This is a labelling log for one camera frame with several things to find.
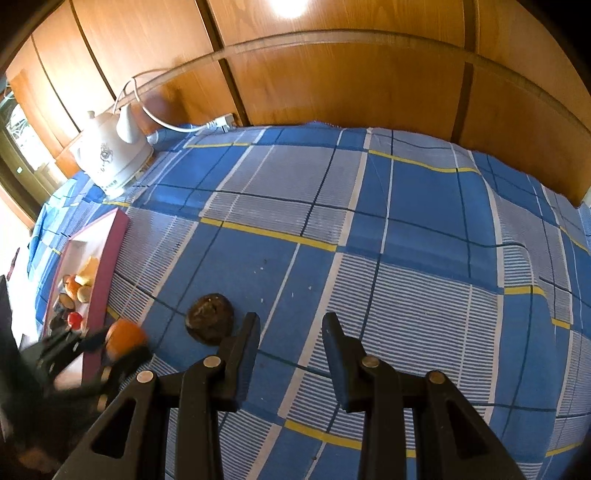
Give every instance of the kettle spout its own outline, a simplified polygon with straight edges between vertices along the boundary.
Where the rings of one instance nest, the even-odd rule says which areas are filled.
[[[129,144],[136,143],[141,137],[144,136],[142,131],[139,129],[138,124],[135,122],[134,116],[131,114],[131,108],[129,104],[121,108],[116,130],[121,140]]]

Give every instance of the dark round cookie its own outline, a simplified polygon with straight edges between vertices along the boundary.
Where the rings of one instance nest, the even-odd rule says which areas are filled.
[[[206,345],[219,345],[232,334],[234,308],[219,293],[210,293],[198,299],[187,312],[185,326],[189,335]]]

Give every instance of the window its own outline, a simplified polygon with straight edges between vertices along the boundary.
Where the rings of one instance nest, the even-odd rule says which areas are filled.
[[[37,135],[27,121],[25,113],[19,104],[12,110],[6,124],[6,129],[34,171],[43,165],[53,162],[53,157],[49,153],[49,150],[43,145],[39,135]]]

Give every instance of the potato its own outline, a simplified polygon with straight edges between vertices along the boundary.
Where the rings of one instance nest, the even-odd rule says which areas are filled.
[[[78,300],[80,303],[90,302],[90,295],[92,294],[92,287],[84,285],[78,289]]]

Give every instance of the metal rivet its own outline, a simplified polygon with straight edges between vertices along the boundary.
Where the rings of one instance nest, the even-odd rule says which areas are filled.
[[[361,363],[363,364],[364,367],[376,368],[379,365],[379,358],[377,358],[373,355],[364,356],[361,359]]]
[[[435,384],[441,385],[442,383],[445,382],[445,375],[443,375],[438,370],[434,370],[432,372],[429,372],[429,381],[431,383],[435,383]]]
[[[100,381],[105,383],[108,379],[109,379],[109,375],[111,374],[111,368],[110,367],[105,367],[105,369],[103,370],[102,375],[100,376]]]
[[[203,360],[203,365],[205,365],[207,368],[216,368],[221,363],[222,359],[215,355],[208,356]]]
[[[144,370],[143,372],[140,372],[137,376],[139,383],[151,382],[153,378],[154,374],[150,370]]]
[[[107,408],[107,400],[109,400],[109,397],[107,397],[107,395],[101,395],[99,397],[99,403],[96,406],[98,412],[103,413],[105,411],[105,408]]]

